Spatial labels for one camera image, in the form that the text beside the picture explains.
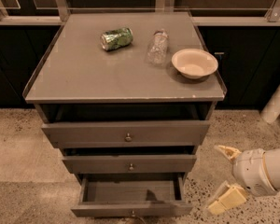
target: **white bowl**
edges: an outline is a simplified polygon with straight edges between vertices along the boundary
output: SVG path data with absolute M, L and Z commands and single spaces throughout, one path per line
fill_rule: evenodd
M 171 61 L 183 76 L 192 79 L 209 76 L 217 70 L 217 59 L 202 49 L 182 49 Z

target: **white post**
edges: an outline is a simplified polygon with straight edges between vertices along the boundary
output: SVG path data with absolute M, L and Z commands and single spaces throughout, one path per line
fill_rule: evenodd
M 280 115 L 280 85 L 260 116 L 268 123 L 273 123 Z

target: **drawer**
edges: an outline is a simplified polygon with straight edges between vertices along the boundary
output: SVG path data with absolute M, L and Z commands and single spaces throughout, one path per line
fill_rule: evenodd
M 64 156 L 71 174 L 171 173 L 190 172 L 196 156 L 193 147 L 98 148 L 75 151 Z
M 198 146 L 209 121 L 60 122 L 42 130 L 56 148 Z
M 181 174 L 85 175 L 77 217 L 186 215 Z

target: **concrete floor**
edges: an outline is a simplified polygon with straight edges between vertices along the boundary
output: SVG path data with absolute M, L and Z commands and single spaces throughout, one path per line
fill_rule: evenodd
M 77 204 L 79 184 L 42 134 L 41 123 L 35 110 L 0 109 L 0 223 L 127 223 L 125 218 L 73 215 L 70 208 Z M 183 217 L 146 217 L 146 223 L 280 223 L 280 193 L 249 197 L 244 205 L 217 217 L 203 209 L 223 181 L 234 182 L 231 165 L 213 146 L 278 148 L 280 117 L 269 125 L 258 111 L 215 111 L 211 123 L 185 184 L 192 211 Z

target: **green can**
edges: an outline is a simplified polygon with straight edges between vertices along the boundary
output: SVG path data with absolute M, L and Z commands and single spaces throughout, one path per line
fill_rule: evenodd
M 132 41 L 133 32 L 127 27 L 107 31 L 101 35 L 101 44 L 104 50 L 119 49 L 128 46 Z

